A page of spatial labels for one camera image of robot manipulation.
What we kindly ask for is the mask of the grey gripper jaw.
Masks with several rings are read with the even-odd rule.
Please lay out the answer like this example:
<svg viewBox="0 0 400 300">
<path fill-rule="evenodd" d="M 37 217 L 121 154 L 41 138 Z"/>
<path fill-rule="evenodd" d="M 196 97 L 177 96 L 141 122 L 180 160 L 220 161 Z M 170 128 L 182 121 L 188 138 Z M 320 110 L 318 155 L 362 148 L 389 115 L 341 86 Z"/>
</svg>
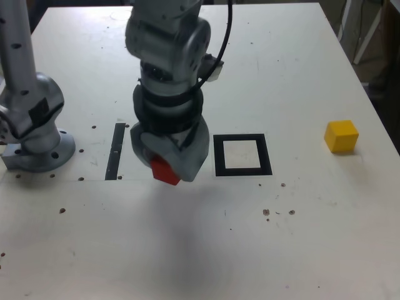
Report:
<svg viewBox="0 0 400 300">
<path fill-rule="evenodd" d="M 153 151 L 153 177 L 162 182 L 192 182 L 209 152 L 209 130 L 200 120 L 193 127 L 179 133 L 156 135 L 150 133 L 142 140 Z"/>
<path fill-rule="evenodd" d="M 153 151 L 142 140 L 142 135 L 147 139 L 150 133 L 145 131 L 140 122 L 136 123 L 130 130 L 132 149 L 137 158 L 148 168 L 151 168 Z"/>
</svg>

